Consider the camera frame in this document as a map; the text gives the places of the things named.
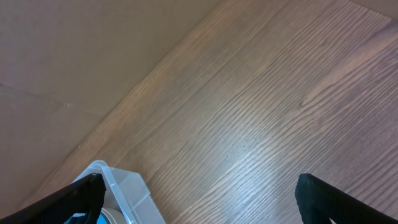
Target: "wooden surface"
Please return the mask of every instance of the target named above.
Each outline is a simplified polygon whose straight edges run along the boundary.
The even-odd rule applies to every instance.
[[[398,19],[398,0],[351,0],[376,12]]]
[[[218,1],[0,1],[0,217]]]
[[[398,218],[397,54],[349,1],[222,1],[20,208],[104,159],[167,223],[300,223],[303,172]]]

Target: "plastic container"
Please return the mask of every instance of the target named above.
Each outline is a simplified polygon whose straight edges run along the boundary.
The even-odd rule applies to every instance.
[[[109,167],[105,161],[97,160],[92,162],[74,181],[92,173],[102,174],[106,184],[103,207],[120,211],[127,223],[165,223],[141,175]]]

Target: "black object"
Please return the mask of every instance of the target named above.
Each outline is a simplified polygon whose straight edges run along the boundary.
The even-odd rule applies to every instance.
[[[105,183],[101,174],[90,174],[22,209],[0,223],[87,223],[95,224],[104,204]],[[72,217],[84,213],[82,217]]]
[[[295,191],[304,224],[396,223],[398,221],[356,200],[311,174],[300,174]]]

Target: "light brown wood streak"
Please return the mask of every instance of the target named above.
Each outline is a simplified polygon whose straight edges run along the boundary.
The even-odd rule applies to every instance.
[[[397,54],[349,1],[223,1],[21,206],[104,159],[170,223],[300,223],[302,172],[397,218]]]

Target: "white plastic container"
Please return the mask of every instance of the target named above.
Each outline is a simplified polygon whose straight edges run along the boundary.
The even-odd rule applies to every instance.
[[[127,223],[165,223],[141,175],[109,167],[105,161],[97,160],[92,162],[74,181],[92,173],[102,174],[104,178],[106,184],[104,207],[120,211]]]

